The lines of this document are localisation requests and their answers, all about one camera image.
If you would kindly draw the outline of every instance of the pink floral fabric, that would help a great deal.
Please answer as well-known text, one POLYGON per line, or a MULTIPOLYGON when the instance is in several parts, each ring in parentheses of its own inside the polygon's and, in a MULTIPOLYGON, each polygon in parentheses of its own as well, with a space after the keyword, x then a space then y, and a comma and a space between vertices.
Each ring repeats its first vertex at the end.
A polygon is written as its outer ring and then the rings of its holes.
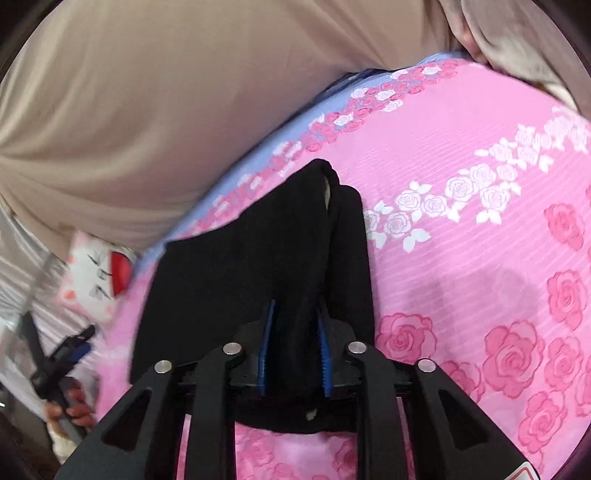
MULTIPOLYGON (((591 420, 589 135, 588 122, 534 88, 434 62, 351 92, 185 235, 329 160, 363 198, 377 347, 404 362, 433 358, 549 480, 591 420)), ((135 280, 109 332, 99 414, 128 388, 153 273, 135 280)), ((347 434, 237 426, 236 458, 240 480, 355 476, 347 434)))

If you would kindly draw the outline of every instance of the silver bolt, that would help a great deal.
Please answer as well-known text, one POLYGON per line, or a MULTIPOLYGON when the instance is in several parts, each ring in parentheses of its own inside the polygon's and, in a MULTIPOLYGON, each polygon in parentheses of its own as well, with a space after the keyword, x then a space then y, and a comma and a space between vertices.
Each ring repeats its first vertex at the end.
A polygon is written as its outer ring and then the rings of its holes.
POLYGON ((156 373, 158 374, 165 374, 170 372, 172 367, 172 363, 170 363, 168 360, 161 360, 156 365, 154 365, 154 370, 156 370, 156 373))
POLYGON ((428 358, 422 358, 418 361, 418 369, 421 372, 425 372, 425 373, 431 373, 434 372, 435 369, 437 368, 437 365, 435 365, 435 362, 433 360, 429 360, 428 358))
POLYGON ((242 350, 242 345, 236 342, 227 343, 223 346, 223 352, 226 355, 237 355, 240 353, 240 350, 242 350))
POLYGON ((356 353, 357 355, 365 353, 368 349, 367 345, 363 342, 351 342, 347 348, 349 349, 349 352, 356 353))

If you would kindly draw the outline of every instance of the beige fabric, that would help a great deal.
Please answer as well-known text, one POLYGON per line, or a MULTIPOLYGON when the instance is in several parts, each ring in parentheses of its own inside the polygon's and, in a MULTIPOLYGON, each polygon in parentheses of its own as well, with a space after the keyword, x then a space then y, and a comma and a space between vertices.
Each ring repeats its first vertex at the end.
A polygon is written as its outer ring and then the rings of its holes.
POLYGON ((454 35, 479 61, 540 84, 591 119, 591 77, 532 0, 440 0, 454 35))
POLYGON ((0 194, 61 258, 142 250, 329 83, 452 39, 437 0, 64 0, 0 86, 0 194))

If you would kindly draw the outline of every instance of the black fabric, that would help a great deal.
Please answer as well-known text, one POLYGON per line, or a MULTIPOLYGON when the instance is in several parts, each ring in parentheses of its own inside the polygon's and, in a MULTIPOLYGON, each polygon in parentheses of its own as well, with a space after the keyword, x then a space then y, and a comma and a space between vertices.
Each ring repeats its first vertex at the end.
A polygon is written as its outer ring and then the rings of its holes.
MULTIPOLYGON (((258 320, 274 299, 267 405, 283 411, 283 417, 291 409, 293 422, 282 421, 280 413, 260 415, 254 406, 239 408, 238 420, 276 431, 336 429, 329 417, 340 416, 339 407, 325 406, 320 394, 316 313, 321 297, 332 317, 348 322, 359 340, 373 344, 361 199, 339 184, 327 162, 314 160, 236 221, 167 245, 139 326, 130 382, 162 359, 176 364, 199 360, 230 341, 239 325, 258 320), (311 406, 320 404, 330 413, 306 420, 311 406)), ((349 415, 349 408, 341 411, 349 415)))

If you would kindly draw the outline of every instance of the black clamp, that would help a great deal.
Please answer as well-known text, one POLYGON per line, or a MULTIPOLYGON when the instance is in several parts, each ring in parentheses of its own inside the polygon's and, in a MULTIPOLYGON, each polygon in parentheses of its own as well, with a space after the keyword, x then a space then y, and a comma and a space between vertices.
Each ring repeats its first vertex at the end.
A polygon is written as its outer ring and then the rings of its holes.
POLYGON ((60 419, 60 426, 70 440, 79 444, 87 435, 87 430, 72 423, 66 409, 77 404, 76 400, 68 397, 67 392, 74 386, 75 380, 67 375, 76 364, 91 350, 90 338, 95 334, 94 325, 80 332, 78 335, 66 337, 55 350, 45 356, 39 332, 35 326, 33 316, 26 312, 22 316, 22 335, 26 340, 37 370, 30 377, 31 385, 35 393, 42 400, 48 400, 58 404, 64 412, 60 419))
MULTIPOLYGON (((271 315, 199 362, 160 361, 98 423, 56 480, 174 479, 185 413, 191 414, 184 478, 234 480, 234 405, 264 390, 271 315)), ((432 360, 387 359, 349 325, 319 314, 324 393, 355 400, 358 480, 407 480, 402 416, 417 480, 505 480, 527 460, 432 360), (404 406, 399 408, 399 399, 404 406)))

